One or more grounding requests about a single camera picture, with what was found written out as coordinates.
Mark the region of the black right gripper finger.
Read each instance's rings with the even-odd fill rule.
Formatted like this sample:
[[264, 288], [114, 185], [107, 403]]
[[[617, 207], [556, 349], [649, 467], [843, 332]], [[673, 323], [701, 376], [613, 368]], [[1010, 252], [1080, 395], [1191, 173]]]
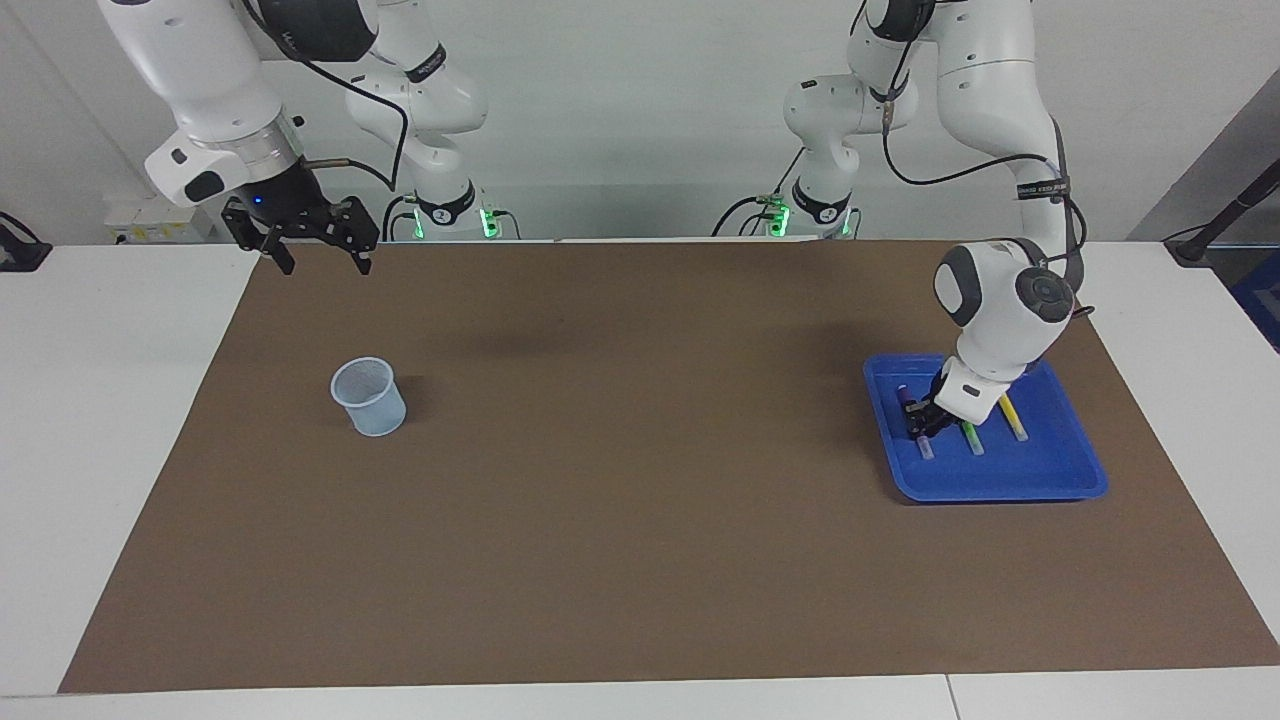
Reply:
[[361, 199], [348, 196], [323, 206], [317, 237], [325, 245], [347, 252], [361, 275], [371, 273], [380, 225]]
[[271, 225], [266, 232], [261, 231], [247, 206], [237, 197], [227, 200], [221, 219], [241, 250], [270, 258], [284, 275], [292, 275], [294, 259], [282, 240], [280, 225]]

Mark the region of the purple pen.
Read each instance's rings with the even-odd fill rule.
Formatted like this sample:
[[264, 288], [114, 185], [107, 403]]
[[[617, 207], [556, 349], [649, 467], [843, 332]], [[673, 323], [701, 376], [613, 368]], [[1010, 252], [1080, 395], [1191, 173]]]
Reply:
[[[909, 402], [910, 398], [916, 400], [915, 396], [914, 396], [914, 393], [906, 386], [899, 386], [896, 388], [896, 396], [897, 396], [899, 405], [900, 405], [900, 407], [902, 410], [902, 414], [904, 414], [904, 404]], [[931, 461], [931, 460], [934, 459], [934, 451], [933, 451], [932, 445], [931, 445], [931, 438], [913, 441], [913, 442], [915, 443], [916, 448], [919, 450], [919, 454], [920, 454], [920, 456], [922, 456], [923, 460]]]

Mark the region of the white power strip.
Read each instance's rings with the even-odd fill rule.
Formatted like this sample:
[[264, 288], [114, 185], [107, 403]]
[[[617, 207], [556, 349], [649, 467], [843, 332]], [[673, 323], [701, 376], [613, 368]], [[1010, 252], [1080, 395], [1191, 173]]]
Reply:
[[210, 243], [218, 231], [201, 208], [179, 208], [165, 199], [108, 201], [102, 232], [110, 243]]

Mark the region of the blue plastic tray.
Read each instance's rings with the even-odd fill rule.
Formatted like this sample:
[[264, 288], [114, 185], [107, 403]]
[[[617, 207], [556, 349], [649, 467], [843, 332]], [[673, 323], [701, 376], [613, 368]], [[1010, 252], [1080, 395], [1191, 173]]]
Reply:
[[1038, 363], [1009, 393], [1028, 442], [1015, 439], [996, 409], [977, 427], [983, 456], [973, 455], [960, 425], [952, 425], [931, 438], [934, 459], [923, 460], [908, 436], [896, 388], [906, 386], [923, 398], [942, 363], [940, 355], [881, 354], [863, 365], [890, 473], [902, 495], [920, 503], [1023, 503], [1106, 493], [1106, 473], [1048, 363]]

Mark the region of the translucent plastic cup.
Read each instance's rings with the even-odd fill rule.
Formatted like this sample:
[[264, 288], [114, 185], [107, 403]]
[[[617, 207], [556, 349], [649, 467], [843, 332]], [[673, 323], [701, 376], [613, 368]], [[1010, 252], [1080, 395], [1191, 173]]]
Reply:
[[361, 436], [378, 438], [401, 428], [407, 407], [392, 365], [381, 357], [357, 357], [330, 379], [330, 396]]

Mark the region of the brown table mat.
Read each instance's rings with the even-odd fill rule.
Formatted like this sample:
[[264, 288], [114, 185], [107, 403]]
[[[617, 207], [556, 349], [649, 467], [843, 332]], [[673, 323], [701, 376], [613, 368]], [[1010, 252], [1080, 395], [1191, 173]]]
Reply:
[[[940, 243], [337, 251], [252, 270], [68, 693], [1280, 664], [1088, 320], [1078, 503], [895, 491], [863, 365]], [[407, 416], [355, 430], [381, 357]]]

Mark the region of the black stand pole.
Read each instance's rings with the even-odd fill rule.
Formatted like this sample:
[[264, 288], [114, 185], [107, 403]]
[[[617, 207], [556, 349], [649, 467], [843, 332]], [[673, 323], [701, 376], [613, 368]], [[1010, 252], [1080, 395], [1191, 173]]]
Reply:
[[1212, 219], [1201, 225], [1178, 231], [1160, 243], [1172, 260], [1184, 268], [1211, 269], [1210, 246], [1247, 211], [1280, 190], [1280, 158], [1276, 158], [1238, 196]]

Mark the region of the blue crate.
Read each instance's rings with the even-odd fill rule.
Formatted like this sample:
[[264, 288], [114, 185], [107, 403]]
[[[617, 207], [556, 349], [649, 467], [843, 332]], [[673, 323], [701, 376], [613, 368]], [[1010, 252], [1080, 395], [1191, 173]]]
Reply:
[[1230, 286], [1230, 293], [1254, 327], [1280, 354], [1280, 249]]

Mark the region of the black clamp mount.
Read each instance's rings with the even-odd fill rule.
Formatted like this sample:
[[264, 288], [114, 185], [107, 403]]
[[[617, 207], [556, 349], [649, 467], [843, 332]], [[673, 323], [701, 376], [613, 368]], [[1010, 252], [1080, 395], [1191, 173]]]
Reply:
[[31, 273], [52, 251], [26, 223], [0, 211], [0, 273]]

